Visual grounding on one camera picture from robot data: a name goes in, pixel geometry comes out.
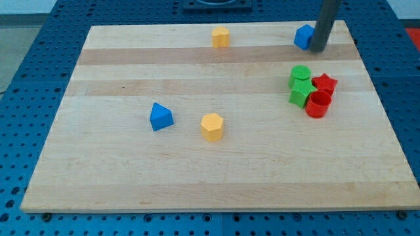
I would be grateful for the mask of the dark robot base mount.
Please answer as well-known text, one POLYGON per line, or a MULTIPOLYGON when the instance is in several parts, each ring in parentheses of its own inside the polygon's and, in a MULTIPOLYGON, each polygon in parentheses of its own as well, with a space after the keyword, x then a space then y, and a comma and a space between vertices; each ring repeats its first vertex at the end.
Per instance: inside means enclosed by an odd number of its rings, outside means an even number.
POLYGON ((182 0, 183 11, 251 10, 252 0, 182 0))

